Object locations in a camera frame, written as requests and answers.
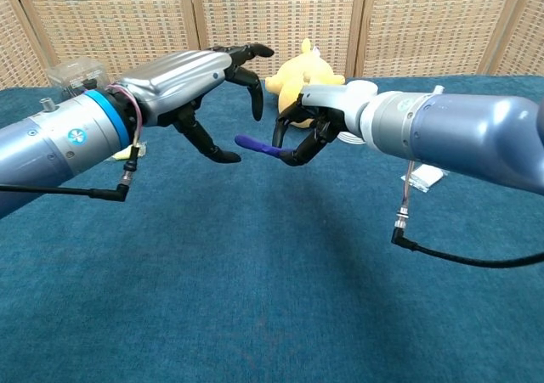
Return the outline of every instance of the stuffed animal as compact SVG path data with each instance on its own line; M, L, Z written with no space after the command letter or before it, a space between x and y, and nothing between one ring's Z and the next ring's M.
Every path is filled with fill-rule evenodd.
M320 56L319 50L311 48L308 38L303 40L302 53L284 63L277 73L264 79L264 86L270 93L278 95L278 112L297 100L303 86L309 84L345 83L342 75L335 75L331 66ZM299 128L308 128L311 120L293 122Z

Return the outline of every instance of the robotic hand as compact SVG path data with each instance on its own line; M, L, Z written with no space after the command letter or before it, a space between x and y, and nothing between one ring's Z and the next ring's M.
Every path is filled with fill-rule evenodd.
M274 51L255 43L168 54L128 71L105 89L87 90L0 129L0 218L41 194L79 194L124 201L136 171L142 127L174 126L211 161L235 163L238 154L220 149L196 119L203 97L221 83L247 87L253 118L263 114L258 76L242 67ZM60 185L130 146L131 155L115 190Z
M245 135L238 145L272 155L289 166L309 163L340 132L351 132L374 150L410 161L392 242L453 262L511 268L544 261L544 253L505 261L474 260L425 249L404 237L408 178L414 161L513 189L544 195L544 100L515 96L377 93L367 81L305 86L276 120L272 146ZM313 131L296 149L283 149L291 122L313 119Z

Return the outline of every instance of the purple object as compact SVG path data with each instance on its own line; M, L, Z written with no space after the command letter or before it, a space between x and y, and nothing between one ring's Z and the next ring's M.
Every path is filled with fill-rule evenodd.
M282 149L272 147L270 145L261 143L254 138L248 137L247 135L237 135L235 137L235 143L240 145L242 148L250 149L252 151L262 152L266 155L274 156L275 158L280 158L280 152L290 152L290 149Z

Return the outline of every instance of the woven screen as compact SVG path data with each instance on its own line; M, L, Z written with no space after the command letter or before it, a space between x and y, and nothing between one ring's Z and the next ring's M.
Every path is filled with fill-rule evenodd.
M0 89L47 85L43 67L10 0L0 0Z
M524 3L496 74L544 76L544 0Z
M477 73L505 2L366 0L356 73Z
M274 74L300 54L305 37L336 73L346 70L346 53L354 0L201 0L206 41L213 45L260 42L275 50L269 59L247 67L260 77Z
M98 59L112 79L190 46L182 0L29 1L60 62Z

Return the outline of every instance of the teal carpet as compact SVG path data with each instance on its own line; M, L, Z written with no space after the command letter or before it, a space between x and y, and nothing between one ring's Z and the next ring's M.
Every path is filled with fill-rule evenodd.
M373 80L544 98L544 77ZM47 96L60 94L0 92L0 127ZM243 87L204 98L202 125L240 164L151 128L124 204L46 195L0 221L0 382L541 383L544 264L470 268L391 245L406 162L336 141L291 168L238 148L238 133L270 141L265 102L255 122ZM104 161L66 185L121 173ZM406 235L422 245L544 250L540 196L455 173L412 196Z

